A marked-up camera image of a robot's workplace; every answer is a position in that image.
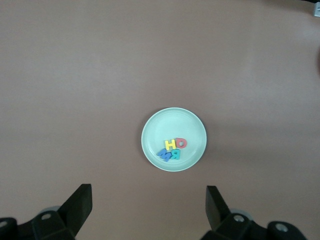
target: metal screw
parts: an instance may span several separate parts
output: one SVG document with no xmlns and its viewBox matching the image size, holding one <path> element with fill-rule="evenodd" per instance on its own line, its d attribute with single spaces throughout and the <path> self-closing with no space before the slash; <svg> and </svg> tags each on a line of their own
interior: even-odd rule
<svg viewBox="0 0 320 240">
<path fill-rule="evenodd" d="M 245 221 L 244 217 L 240 215 L 235 215 L 233 218 L 239 223 L 243 223 Z"/>
<path fill-rule="evenodd" d="M 47 213 L 47 214 L 45 214 L 45 215 L 43 215 L 43 216 L 41 217 L 41 220 L 46 220 L 46 219 L 49 219 L 49 218 L 51 218 L 51 214 L 50 214 L 50 213 Z"/>
<path fill-rule="evenodd" d="M 275 225 L 275 227 L 276 227 L 276 229 L 278 229 L 280 232 L 288 232 L 288 228 L 285 226 L 285 225 L 283 225 L 282 223 L 277 223 L 276 225 Z"/>
<path fill-rule="evenodd" d="M 7 225 L 8 223 L 6 221 L 2 221 L 0 222 L 0 228 L 4 227 L 5 225 Z"/>
</svg>

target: brown surface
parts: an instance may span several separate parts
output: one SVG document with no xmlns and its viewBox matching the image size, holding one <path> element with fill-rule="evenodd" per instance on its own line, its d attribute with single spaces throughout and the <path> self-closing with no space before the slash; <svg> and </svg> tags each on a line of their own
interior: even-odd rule
<svg viewBox="0 0 320 240">
<path fill-rule="evenodd" d="M 78 240 L 197 240 L 206 185 L 320 239 L 320 18 L 295 0 L 0 2 L 0 212 L 23 223 L 91 183 Z M 197 114 L 203 158 L 165 172 L 147 119 Z"/>
</svg>

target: round plate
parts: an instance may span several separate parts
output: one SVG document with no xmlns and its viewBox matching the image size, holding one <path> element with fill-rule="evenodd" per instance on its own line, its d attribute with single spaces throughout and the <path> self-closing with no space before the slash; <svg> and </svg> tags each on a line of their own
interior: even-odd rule
<svg viewBox="0 0 320 240">
<path fill-rule="evenodd" d="M 157 168 L 178 172 L 199 161 L 206 149 L 207 133 L 194 113 L 170 107 L 158 111 L 146 122 L 141 145 L 146 158 Z"/>
</svg>

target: plate rim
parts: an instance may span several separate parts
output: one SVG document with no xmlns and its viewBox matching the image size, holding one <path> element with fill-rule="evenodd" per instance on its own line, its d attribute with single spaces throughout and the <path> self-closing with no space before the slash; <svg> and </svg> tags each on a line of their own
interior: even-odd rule
<svg viewBox="0 0 320 240">
<path fill-rule="evenodd" d="M 189 114 L 193 115 L 196 119 L 199 120 L 199 122 L 201 123 L 201 127 L 203 128 L 204 130 L 204 135 L 205 135 L 205 145 L 204 145 L 204 148 L 203 148 L 203 152 L 201 153 L 199 159 L 197 161 L 195 161 L 192 165 L 188 166 L 188 167 L 185 167 L 183 169 L 179 169 L 179 170 L 169 170 L 169 169 L 165 169 L 163 167 L 160 167 L 160 166 L 157 166 L 156 164 L 154 164 L 149 158 L 148 158 L 148 155 L 146 154 L 146 151 L 144 149 L 144 144 L 143 144 L 143 140 L 144 140 L 144 133 L 145 133 L 145 130 L 146 130 L 146 126 L 149 124 L 149 122 L 158 114 L 160 114 L 161 112 L 163 111 L 167 111 L 167 110 L 183 110 L 183 111 L 186 111 L 188 112 Z M 189 168 L 191 168 L 192 166 L 194 166 L 197 162 L 199 162 L 199 160 L 202 158 L 202 156 L 204 155 L 205 151 L 206 151 L 206 148 L 207 148 L 207 131 L 206 131 L 206 128 L 205 128 L 205 125 L 204 123 L 201 121 L 201 119 L 196 115 L 194 114 L 192 111 L 190 110 L 187 110 L 185 108 L 182 108 L 182 107 L 166 107 L 166 108 L 163 108 L 157 112 L 155 112 L 151 117 L 149 117 L 149 119 L 146 121 L 146 123 L 144 124 L 143 126 L 143 129 L 142 129 L 142 132 L 141 132 L 141 148 L 142 148 L 142 151 L 143 151 L 143 154 L 144 156 L 146 157 L 146 159 L 148 159 L 148 161 L 154 165 L 155 167 L 157 167 L 158 169 L 161 169 L 161 170 L 164 170 L 164 171 L 167 171 L 167 172 L 181 172 L 181 171 L 184 171 L 184 170 L 187 170 Z"/>
</svg>

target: silver metal object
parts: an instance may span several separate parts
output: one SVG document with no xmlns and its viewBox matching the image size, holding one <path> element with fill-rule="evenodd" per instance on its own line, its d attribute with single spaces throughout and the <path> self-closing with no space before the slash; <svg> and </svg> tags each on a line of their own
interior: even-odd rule
<svg viewBox="0 0 320 240">
<path fill-rule="evenodd" d="M 0 228 L 4 227 L 5 225 L 7 225 L 8 223 L 6 221 L 2 221 L 0 222 Z"/>
<path fill-rule="evenodd" d="M 320 17 L 320 1 L 314 4 L 314 16 Z"/>
<path fill-rule="evenodd" d="M 41 220 L 46 220 L 46 219 L 49 219 L 49 218 L 51 218 L 51 214 L 50 214 L 50 213 L 47 213 L 47 214 L 45 214 L 45 215 L 43 215 L 43 216 L 41 217 Z"/>
<path fill-rule="evenodd" d="M 239 223 L 243 223 L 245 221 L 244 217 L 241 215 L 235 215 L 233 218 Z"/>
<path fill-rule="evenodd" d="M 280 232 L 288 232 L 288 228 L 285 226 L 285 225 L 283 225 L 282 223 L 277 223 L 276 225 L 275 225 L 275 227 L 276 227 L 276 229 L 278 229 Z"/>
</svg>

